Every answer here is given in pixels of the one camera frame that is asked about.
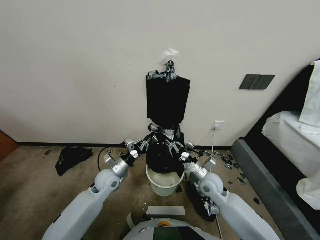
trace power cord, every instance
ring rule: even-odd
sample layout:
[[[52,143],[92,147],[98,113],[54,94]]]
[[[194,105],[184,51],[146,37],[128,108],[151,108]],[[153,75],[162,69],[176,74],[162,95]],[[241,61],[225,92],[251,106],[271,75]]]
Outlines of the power cord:
[[[214,140],[214,133],[215,133],[215,132],[216,132],[216,130],[215,130],[215,129],[213,129],[211,158],[213,157],[213,140]]]
[[[98,160],[97,160],[97,164],[98,164],[98,169],[99,169],[99,172],[101,172],[101,169],[100,169],[100,165],[99,165],[99,158],[100,158],[100,154],[102,153],[103,150],[105,150],[107,147],[104,147],[101,149],[101,151],[99,152],[98,154]]]

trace bed frame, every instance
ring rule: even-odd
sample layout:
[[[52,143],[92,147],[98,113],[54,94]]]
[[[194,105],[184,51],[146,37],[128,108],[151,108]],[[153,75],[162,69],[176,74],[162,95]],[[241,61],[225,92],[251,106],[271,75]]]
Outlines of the bed frame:
[[[320,211],[311,208],[296,192],[305,176],[262,133],[266,119],[286,110],[303,108],[314,66],[305,67],[282,91],[248,134],[231,152],[266,205],[287,240],[320,239]]]

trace white bedding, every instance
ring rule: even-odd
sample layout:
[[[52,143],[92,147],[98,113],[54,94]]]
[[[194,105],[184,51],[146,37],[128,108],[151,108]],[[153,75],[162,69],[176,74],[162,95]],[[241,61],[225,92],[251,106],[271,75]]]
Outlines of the white bedding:
[[[320,209],[320,128],[299,122],[299,116],[293,111],[277,113],[267,119],[262,133],[307,177],[298,182],[297,193]]]
[[[303,132],[299,112],[284,111],[267,119],[265,135],[306,177],[320,170],[320,135]]]

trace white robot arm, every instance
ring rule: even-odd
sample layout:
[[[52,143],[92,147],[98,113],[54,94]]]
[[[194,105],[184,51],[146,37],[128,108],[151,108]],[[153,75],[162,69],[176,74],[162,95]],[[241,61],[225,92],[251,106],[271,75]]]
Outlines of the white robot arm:
[[[139,157],[134,150],[133,142],[126,144],[131,161]],[[218,206],[221,216],[231,228],[244,240],[279,240],[277,234],[244,200],[238,195],[223,191],[220,177],[208,172],[215,159],[202,165],[190,157],[192,144],[187,143],[181,161],[185,171],[190,172],[190,181],[202,196],[210,197]],[[100,213],[103,202],[112,191],[115,191],[127,176],[130,165],[119,158],[114,161],[109,154],[104,156],[111,169],[105,169],[95,178],[95,186],[81,192],[66,209],[54,220],[43,236],[43,240],[79,240]]]

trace switch panel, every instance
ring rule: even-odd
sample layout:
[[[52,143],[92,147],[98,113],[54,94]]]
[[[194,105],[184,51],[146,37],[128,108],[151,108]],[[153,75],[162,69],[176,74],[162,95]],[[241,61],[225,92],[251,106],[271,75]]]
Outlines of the switch panel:
[[[261,75],[254,89],[266,89],[275,75]]]
[[[254,89],[254,86],[257,84],[258,80],[260,79],[261,75],[257,74],[253,79],[252,83],[250,84],[249,89]]]
[[[255,77],[256,77],[256,74],[247,74],[244,77],[239,89],[249,89]]]
[[[247,74],[239,89],[264,90],[270,84],[275,75]]]

